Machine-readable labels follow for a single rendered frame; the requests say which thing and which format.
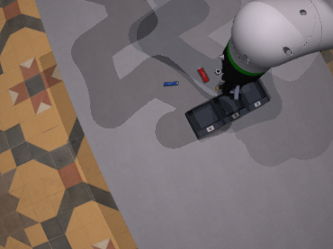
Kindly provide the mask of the red battery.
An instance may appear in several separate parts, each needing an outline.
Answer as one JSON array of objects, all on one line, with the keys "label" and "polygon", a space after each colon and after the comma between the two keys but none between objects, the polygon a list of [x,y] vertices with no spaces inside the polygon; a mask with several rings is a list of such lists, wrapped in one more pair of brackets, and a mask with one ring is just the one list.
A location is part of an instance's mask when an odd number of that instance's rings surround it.
[{"label": "red battery", "polygon": [[204,73],[203,69],[201,67],[198,68],[198,71],[200,73],[200,75],[202,76],[202,79],[205,83],[207,83],[209,81],[208,77],[206,76],[206,74]]}]

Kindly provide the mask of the dark grey rack of three bins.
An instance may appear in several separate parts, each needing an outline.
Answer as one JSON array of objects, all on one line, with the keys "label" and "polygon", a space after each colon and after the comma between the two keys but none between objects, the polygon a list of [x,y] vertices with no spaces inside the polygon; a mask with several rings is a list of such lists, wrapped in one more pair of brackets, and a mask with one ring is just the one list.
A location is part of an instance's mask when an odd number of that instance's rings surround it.
[{"label": "dark grey rack of three bins", "polygon": [[197,139],[270,101],[259,79],[239,90],[241,100],[221,94],[185,113]]}]

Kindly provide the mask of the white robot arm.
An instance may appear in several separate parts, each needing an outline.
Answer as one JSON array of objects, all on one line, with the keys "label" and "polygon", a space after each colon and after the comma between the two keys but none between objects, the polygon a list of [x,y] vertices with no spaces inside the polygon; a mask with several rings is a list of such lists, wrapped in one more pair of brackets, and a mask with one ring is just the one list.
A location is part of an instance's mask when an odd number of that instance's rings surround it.
[{"label": "white robot arm", "polygon": [[219,56],[225,72],[252,83],[271,67],[333,49],[333,0],[253,0],[237,12]]}]

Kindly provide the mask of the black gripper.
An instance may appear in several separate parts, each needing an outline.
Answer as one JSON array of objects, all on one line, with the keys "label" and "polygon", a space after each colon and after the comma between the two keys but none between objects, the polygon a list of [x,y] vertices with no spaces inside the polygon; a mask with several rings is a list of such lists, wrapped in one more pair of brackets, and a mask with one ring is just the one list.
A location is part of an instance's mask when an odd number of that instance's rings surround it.
[{"label": "black gripper", "polygon": [[[219,87],[217,93],[222,93],[223,96],[228,96],[231,100],[241,100],[242,96],[239,89],[241,89],[242,85],[245,83],[240,83],[230,78],[224,71],[223,67],[221,72],[223,75],[221,80],[217,83],[217,86]],[[231,91],[232,88],[234,89],[233,91]]]}]

